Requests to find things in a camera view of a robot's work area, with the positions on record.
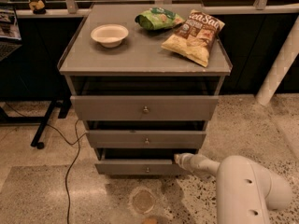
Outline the grey bottom drawer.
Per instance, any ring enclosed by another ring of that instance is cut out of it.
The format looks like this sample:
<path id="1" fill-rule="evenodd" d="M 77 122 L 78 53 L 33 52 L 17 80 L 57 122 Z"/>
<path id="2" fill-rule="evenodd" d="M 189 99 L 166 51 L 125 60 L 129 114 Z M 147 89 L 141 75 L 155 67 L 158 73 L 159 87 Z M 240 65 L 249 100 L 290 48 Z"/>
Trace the grey bottom drawer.
<path id="1" fill-rule="evenodd" d="M 185 175 L 175 155 L 196 154 L 193 148 L 96 148 L 101 175 Z"/>

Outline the grey drawer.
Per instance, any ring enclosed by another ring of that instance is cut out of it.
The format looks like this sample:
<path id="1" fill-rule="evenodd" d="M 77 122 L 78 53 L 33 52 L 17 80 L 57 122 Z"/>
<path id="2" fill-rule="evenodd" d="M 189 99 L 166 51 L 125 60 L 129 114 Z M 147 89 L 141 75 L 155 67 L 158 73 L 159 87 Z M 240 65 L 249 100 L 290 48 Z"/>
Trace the grey drawer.
<path id="1" fill-rule="evenodd" d="M 217 96 L 72 96 L 82 120 L 211 120 Z"/>
<path id="2" fill-rule="evenodd" d="M 101 175 L 185 175 L 175 155 L 196 154 L 193 148 L 96 148 Z"/>
<path id="3" fill-rule="evenodd" d="M 105 148 L 200 148 L 206 138 L 202 131 L 113 131 L 87 132 L 92 147 Z"/>

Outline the grey middle drawer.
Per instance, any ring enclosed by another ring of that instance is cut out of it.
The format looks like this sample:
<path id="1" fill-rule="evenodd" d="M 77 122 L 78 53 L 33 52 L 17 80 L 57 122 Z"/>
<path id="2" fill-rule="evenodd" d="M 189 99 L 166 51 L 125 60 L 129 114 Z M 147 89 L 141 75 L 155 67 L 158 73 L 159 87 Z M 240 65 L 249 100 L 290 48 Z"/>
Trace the grey middle drawer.
<path id="1" fill-rule="evenodd" d="M 200 148 L 206 138 L 202 131 L 113 131 L 87 132 L 92 147 L 105 148 Z"/>

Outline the grey drawer cabinet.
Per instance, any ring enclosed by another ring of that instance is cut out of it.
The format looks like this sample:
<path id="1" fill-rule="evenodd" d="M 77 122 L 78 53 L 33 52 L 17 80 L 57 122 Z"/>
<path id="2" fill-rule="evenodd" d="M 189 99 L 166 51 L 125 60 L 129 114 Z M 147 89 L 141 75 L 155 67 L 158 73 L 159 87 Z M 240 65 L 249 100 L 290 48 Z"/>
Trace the grey drawer cabinet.
<path id="1" fill-rule="evenodd" d="M 162 49 L 168 32 L 149 32 L 135 23 L 144 5 L 96 5 L 78 28 L 60 68 L 72 96 L 217 96 L 232 65 L 215 42 L 207 67 Z M 101 25 L 124 26 L 129 35 L 116 48 L 91 39 Z M 88 131 L 206 131 L 209 120 L 82 120 Z"/>

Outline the grey top drawer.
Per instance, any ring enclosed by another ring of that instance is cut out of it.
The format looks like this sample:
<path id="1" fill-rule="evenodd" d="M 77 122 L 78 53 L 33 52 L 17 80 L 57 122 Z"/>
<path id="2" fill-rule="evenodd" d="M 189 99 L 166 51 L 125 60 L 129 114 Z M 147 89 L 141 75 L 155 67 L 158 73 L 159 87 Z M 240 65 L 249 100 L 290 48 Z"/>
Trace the grey top drawer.
<path id="1" fill-rule="evenodd" d="M 82 120 L 211 120 L 217 96 L 72 96 Z"/>

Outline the round floor cover plate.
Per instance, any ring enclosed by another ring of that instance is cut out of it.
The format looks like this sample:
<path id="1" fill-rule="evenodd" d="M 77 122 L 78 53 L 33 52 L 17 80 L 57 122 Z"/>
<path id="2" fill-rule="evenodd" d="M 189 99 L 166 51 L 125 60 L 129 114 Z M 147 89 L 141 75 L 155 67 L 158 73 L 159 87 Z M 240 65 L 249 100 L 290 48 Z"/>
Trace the round floor cover plate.
<path id="1" fill-rule="evenodd" d="M 144 215 L 154 208 L 156 200 L 149 189 L 136 188 L 130 194 L 129 204 L 138 214 Z"/>

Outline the yellow brown chip bag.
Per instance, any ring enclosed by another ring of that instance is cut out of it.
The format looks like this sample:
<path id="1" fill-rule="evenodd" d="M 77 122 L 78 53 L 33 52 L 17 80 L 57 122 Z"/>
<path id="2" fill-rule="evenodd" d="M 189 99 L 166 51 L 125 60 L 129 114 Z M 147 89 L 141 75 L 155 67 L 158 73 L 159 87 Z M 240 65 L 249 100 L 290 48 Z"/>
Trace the yellow brown chip bag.
<path id="1" fill-rule="evenodd" d="M 219 19 L 193 9 L 188 19 L 163 42 L 162 48 L 207 67 L 216 36 L 224 25 Z"/>

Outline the white paper bowl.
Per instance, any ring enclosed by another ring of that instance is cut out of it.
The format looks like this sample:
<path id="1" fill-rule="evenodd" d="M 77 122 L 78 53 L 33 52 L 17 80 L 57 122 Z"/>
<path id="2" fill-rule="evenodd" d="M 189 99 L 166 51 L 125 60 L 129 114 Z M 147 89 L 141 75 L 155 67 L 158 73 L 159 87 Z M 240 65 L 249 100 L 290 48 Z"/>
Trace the white paper bowl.
<path id="1" fill-rule="evenodd" d="M 91 31 L 91 39 L 105 48 L 116 48 L 128 35 L 128 30 L 118 24 L 101 25 Z"/>

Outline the green snack bag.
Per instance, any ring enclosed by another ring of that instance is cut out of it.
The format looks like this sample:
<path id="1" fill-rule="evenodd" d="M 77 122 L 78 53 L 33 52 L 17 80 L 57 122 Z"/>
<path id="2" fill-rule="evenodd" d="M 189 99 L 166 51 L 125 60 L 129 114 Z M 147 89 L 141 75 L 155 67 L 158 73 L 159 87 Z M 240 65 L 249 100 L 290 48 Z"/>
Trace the green snack bag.
<path id="1" fill-rule="evenodd" d="M 135 17 L 135 22 L 148 31 L 171 29 L 184 22 L 177 13 L 162 7 L 152 7 Z"/>

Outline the laptop on desk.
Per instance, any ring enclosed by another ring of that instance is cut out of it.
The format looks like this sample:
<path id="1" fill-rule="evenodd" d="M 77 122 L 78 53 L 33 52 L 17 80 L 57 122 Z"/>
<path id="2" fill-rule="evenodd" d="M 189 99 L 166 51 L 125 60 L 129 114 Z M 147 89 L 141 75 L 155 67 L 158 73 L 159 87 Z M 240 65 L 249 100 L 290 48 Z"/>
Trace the laptop on desk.
<path id="1" fill-rule="evenodd" d="M 0 61 L 22 45 L 15 7 L 0 3 Z"/>

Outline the small yellow black object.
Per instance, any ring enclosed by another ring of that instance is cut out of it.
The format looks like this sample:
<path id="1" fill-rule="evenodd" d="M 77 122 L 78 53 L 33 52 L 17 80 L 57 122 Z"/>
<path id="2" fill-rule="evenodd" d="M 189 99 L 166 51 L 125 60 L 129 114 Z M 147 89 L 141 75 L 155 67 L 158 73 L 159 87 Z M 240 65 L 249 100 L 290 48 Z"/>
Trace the small yellow black object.
<path id="1" fill-rule="evenodd" d="M 29 3 L 29 8 L 33 11 L 34 14 L 45 14 L 45 4 L 42 0 L 32 0 Z"/>

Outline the black desk leg frame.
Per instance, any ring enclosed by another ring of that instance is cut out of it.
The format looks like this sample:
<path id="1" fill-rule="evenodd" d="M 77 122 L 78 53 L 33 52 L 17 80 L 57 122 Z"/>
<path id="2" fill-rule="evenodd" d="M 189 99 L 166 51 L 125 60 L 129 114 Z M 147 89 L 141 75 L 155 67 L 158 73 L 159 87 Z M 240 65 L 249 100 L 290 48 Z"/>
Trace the black desk leg frame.
<path id="1" fill-rule="evenodd" d="M 3 107 L 0 107 L 0 124 L 1 125 L 37 125 L 38 129 L 36 134 L 31 142 L 32 147 L 37 149 L 43 149 L 45 144 L 40 142 L 40 138 L 44 129 L 46 128 L 50 115 L 52 114 L 55 108 L 59 108 L 59 119 L 65 119 L 70 108 L 71 104 L 69 101 L 56 101 L 53 100 L 50 102 L 46 113 L 43 116 L 27 117 L 24 115 L 19 115 L 18 117 L 11 117 Z"/>

